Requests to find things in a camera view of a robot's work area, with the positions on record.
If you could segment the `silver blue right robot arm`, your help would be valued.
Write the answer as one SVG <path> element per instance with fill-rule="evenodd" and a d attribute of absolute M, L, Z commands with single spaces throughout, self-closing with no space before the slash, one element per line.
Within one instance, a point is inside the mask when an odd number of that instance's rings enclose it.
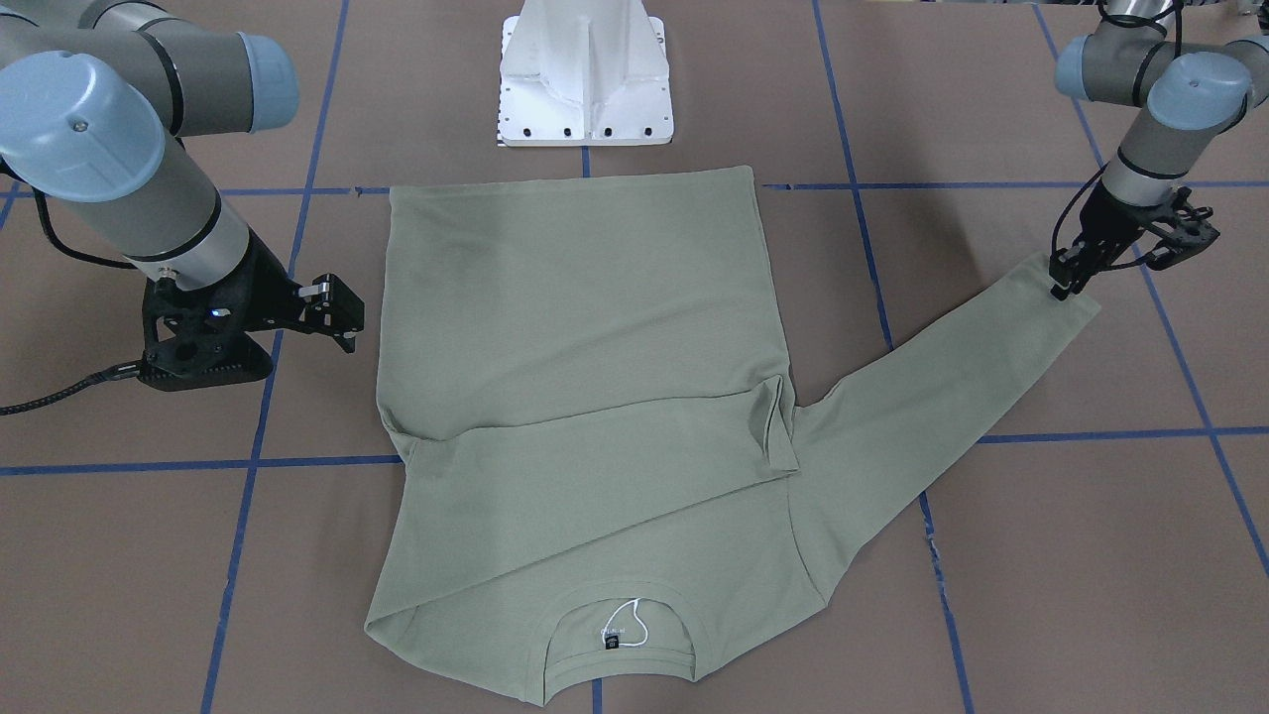
<path fill-rule="evenodd" d="M 184 145 L 288 126 L 291 55 L 154 1 L 3 4 L 3 172 L 30 188 L 65 256 L 145 276 L 142 354 L 52 394 L 136 379 L 159 392 L 272 375 L 254 334 L 291 330 L 355 351 L 365 304 L 332 273 L 305 285 Z"/>

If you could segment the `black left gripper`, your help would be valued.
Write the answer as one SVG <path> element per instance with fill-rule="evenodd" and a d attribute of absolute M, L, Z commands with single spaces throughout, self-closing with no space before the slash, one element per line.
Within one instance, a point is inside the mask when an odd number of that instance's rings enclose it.
<path fill-rule="evenodd" d="M 1192 205 L 1192 189 L 1185 185 L 1166 190 L 1155 205 L 1132 205 L 1110 194 L 1104 180 L 1098 180 L 1080 212 L 1082 231 L 1068 249 L 1051 252 L 1049 295 L 1065 301 L 1081 294 L 1100 271 L 1127 270 L 1140 264 L 1162 271 L 1187 261 L 1220 238 L 1220 230 L 1211 224 L 1212 217 L 1213 208 Z M 1154 249 L 1137 261 L 1118 261 L 1147 235 L 1157 238 Z"/>

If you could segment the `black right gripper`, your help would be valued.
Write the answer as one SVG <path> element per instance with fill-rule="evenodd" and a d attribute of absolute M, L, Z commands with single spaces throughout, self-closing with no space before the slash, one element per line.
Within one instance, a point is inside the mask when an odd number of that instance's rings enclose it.
<path fill-rule="evenodd" d="M 198 290 L 183 290 L 174 279 L 147 282 L 140 380 L 159 392 L 264 380 L 274 361 L 253 331 L 322 334 L 353 354 L 364 315 L 365 303 L 335 273 L 308 285 L 291 280 L 250 230 L 244 257 L 221 282 Z"/>

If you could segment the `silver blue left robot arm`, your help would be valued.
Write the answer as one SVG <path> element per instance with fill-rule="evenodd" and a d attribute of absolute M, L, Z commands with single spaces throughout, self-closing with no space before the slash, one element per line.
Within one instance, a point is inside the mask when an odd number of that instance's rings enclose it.
<path fill-rule="evenodd" d="M 1137 115 L 1070 200 L 1080 232 L 1067 249 L 1052 245 L 1049 256 L 1058 299 L 1081 293 L 1098 273 L 1123 270 L 1123 254 L 1145 235 L 1157 243 L 1136 263 L 1154 271 L 1209 249 L 1220 232 L 1211 208 L 1192 204 L 1184 178 L 1214 137 L 1266 101 L 1265 36 L 1188 44 L 1179 1 L 1100 1 L 1096 11 L 1096 30 L 1061 52 L 1056 88 L 1082 101 L 1134 107 Z"/>

